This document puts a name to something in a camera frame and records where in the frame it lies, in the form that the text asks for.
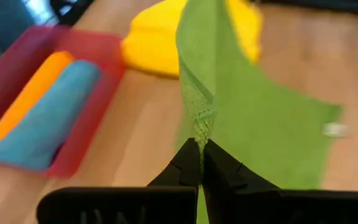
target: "green towel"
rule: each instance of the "green towel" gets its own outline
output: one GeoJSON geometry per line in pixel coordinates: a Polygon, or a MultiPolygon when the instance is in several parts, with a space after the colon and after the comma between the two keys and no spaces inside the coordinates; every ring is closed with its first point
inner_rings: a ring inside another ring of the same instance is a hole
{"type": "Polygon", "coordinates": [[[177,49],[184,104],[178,146],[193,137],[202,152],[210,138],[281,188],[319,188],[331,142],[323,128],[337,120],[339,106],[273,83],[252,65],[224,0],[188,1],[177,49]]]}

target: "yellow cloth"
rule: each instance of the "yellow cloth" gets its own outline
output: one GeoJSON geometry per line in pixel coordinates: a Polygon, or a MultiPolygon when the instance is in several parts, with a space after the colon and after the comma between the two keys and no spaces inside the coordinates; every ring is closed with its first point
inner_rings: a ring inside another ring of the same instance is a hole
{"type": "MultiPolygon", "coordinates": [[[[135,17],[121,46],[128,65],[178,77],[175,33],[185,4],[186,0],[165,0],[135,17]]],[[[226,6],[243,52],[255,63],[260,54],[262,16],[245,0],[226,0],[226,6]]]]}
{"type": "Polygon", "coordinates": [[[21,122],[27,112],[53,85],[65,67],[73,61],[74,57],[68,52],[57,52],[46,59],[0,119],[0,140],[21,122]]]}

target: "plastic tray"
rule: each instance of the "plastic tray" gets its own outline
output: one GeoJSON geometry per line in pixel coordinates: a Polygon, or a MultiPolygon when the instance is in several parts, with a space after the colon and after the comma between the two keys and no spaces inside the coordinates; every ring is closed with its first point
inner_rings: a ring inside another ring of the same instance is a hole
{"type": "Polygon", "coordinates": [[[44,173],[70,177],[77,170],[104,112],[124,74],[120,38],[115,35],[35,26],[28,29],[0,58],[0,118],[24,85],[53,52],[67,50],[102,70],[65,144],[44,173]]]}

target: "wooden surface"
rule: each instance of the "wooden surface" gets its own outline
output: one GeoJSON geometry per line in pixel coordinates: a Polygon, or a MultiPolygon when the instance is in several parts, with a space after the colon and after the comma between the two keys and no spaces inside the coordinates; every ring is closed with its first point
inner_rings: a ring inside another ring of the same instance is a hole
{"type": "MultiPolygon", "coordinates": [[[[97,0],[77,29],[125,36],[132,18],[157,0],[97,0]]],[[[262,69],[300,92],[346,106],[349,137],[338,139],[323,187],[358,190],[358,16],[263,6],[262,69]]],[[[0,167],[0,223],[36,223],[43,195],[64,186],[143,186],[174,155],[180,122],[178,80],[128,70],[78,173],[48,179],[0,167]]]]}

